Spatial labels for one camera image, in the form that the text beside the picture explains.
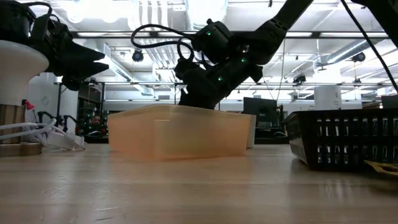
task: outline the orange plastic container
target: orange plastic container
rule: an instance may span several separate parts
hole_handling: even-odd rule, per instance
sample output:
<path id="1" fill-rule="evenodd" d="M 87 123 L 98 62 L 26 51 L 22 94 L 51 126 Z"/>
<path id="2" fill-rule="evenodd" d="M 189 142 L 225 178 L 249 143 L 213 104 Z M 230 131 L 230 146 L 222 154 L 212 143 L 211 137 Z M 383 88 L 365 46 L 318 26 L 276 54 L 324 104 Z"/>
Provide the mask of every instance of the orange plastic container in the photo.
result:
<path id="1" fill-rule="evenodd" d="M 134 160 L 244 156 L 251 117 L 152 105 L 108 117 L 109 145 Z"/>

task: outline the wooden table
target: wooden table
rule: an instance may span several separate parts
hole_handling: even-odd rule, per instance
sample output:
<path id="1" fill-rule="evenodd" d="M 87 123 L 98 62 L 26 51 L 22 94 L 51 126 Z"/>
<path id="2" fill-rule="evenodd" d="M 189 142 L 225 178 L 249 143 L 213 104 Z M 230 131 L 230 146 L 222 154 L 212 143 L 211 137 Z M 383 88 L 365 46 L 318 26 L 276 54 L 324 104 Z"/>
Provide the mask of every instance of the wooden table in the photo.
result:
<path id="1" fill-rule="evenodd" d="M 398 182 L 309 171 L 288 146 L 131 162 L 107 145 L 0 159 L 0 223 L 398 223 Z"/>

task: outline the red object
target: red object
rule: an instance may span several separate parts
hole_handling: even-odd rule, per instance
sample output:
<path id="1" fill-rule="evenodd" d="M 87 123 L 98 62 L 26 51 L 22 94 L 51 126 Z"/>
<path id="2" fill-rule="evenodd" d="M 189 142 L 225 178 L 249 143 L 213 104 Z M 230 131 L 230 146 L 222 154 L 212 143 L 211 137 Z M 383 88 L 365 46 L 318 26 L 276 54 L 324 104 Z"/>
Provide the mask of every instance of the red object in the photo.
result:
<path id="1" fill-rule="evenodd" d="M 35 108 L 35 105 L 33 105 L 32 103 L 30 103 L 29 101 L 25 100 L 25 105 L 26 105 L 26 109 L 27 110 L 31 110 Z"/>

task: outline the black basket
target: black basket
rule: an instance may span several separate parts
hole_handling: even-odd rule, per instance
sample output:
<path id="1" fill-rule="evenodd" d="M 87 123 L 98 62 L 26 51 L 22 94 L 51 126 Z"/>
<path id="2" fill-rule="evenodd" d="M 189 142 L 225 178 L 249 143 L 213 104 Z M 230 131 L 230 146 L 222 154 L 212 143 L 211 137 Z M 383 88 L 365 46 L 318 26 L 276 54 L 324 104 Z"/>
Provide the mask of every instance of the black basket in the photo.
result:
<path id="1" fill-rule="evenodd" d="M 398 109 L 298 111 L 284 124 L 293 154 L 311 169 L 398 163 Z"/>

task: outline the desk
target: desk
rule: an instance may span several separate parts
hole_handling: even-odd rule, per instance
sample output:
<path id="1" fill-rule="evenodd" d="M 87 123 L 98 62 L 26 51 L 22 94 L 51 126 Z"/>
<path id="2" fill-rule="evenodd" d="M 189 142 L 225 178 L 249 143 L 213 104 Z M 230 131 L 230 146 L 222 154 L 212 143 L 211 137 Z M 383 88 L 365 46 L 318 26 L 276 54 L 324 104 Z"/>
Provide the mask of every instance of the desk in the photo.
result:
<path id="1" fill-rule="evenodd" d="M 173 162 L 90 145 L 0 170 L 0 223 L 398 223 L 397 181 L 309 171 L 284 145 Z"/>

